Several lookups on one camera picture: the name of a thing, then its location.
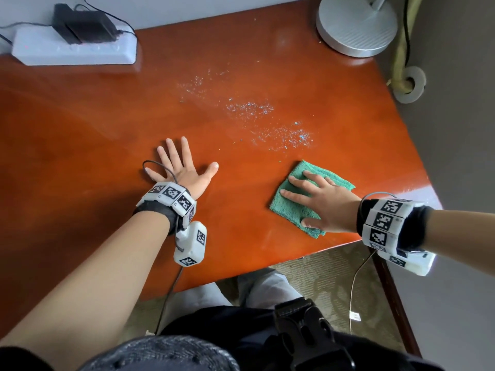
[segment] white power strip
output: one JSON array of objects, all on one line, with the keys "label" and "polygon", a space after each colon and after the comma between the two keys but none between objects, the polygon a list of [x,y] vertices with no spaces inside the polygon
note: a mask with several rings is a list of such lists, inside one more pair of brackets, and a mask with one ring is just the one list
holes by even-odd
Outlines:
[{"label": "white power strip", "polygon": [[[132,31],[127,25],[115,27]],[[133,64],[137,41],[124,32],[111,43],[68,44],[51,26],[25,26],[16,31],[12,55],[29,66]]]}]

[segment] buckle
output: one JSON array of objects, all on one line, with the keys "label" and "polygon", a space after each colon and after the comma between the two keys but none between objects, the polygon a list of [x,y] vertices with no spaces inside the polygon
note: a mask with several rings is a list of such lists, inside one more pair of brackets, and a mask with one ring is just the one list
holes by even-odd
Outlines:
[{"label": "buckle", "polygon": [[342,371],[356,368],[347,349],[335,343],[333,328],[311,299],[301,297],[276,305],[273,315],[284,347],[292,356],[292,371],[321,366]]}]

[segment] green towel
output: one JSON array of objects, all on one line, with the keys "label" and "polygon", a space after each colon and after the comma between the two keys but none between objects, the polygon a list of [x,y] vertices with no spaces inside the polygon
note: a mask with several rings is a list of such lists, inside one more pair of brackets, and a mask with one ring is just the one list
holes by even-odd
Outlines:
[{"label": "green towel", "polygon": [[[331,171],[328,171],[323,168],[319,168],[316,165],[310,164],[304,160],[301,161],[298,164],[298,166],[289,175],[293,175],[298,180],[307,180],[307,178],[302,174],[303,171],[310,171],[311,173],[316,173],[323,177],[329,177],[337,185],[343,186],[348,190],[352,190],[355,188],[355,186],[352,183],[344,180],[335,173],[332,173]],[[286,218],[295,226],[297,226],[299,229],[301,229],[305,233],[308,233],[313,238],[318,238],[320,234],[325,235],[325,232],[319,229],[301,226],[301,220],[303,218],[306,217],[320,218],[320,217],[313,210],[310,210],[305,206],[294,203],[293,201],[290,201],[289,199],[285,199],[284,197],[282,197],[280,195],[281,189],[286,189],[288,191],[292,191],[297,194],[308,195],[308,193],[306,193],[304,190],[300,189],[299,187],[293,186],[288,181],[288,179],[286,179],[277,189],[277,193],[273,198],[272,204],[270,204],[270,210],[275,212],[277,215]]]}]

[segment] gray pants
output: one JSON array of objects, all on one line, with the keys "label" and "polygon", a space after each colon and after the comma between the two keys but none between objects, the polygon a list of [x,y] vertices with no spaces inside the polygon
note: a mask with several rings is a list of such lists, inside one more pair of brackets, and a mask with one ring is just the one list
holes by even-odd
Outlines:
[{"label": "gray pants", "polygon": [[[243,307],[273,309],[279,303],[301,297],[287,278],[272,268],[242,274],[237,277],[237,282],[239,302]],[[215,306],[232,306],[232,303],[214,282],[173,293],[165,306],[158,333],[177,318]]]}]

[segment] orange wooden table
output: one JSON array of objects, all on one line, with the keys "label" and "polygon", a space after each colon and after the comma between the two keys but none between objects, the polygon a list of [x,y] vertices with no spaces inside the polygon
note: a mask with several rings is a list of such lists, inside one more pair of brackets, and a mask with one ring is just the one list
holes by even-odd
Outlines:
[{"label": "orange wooden table", "polygon": [[[194,287],[355,241],[313,239],[268,209],[305,159],[364,195],[430,186],[377,65],[332,51],[318,0],[138,31],[132,67],[27,67],[0,58],[0,335],[131,215],[152,182],[141,163],[187,136],[220,169],[199,200]],[[142,298],[178,266],[165,242]]]}]

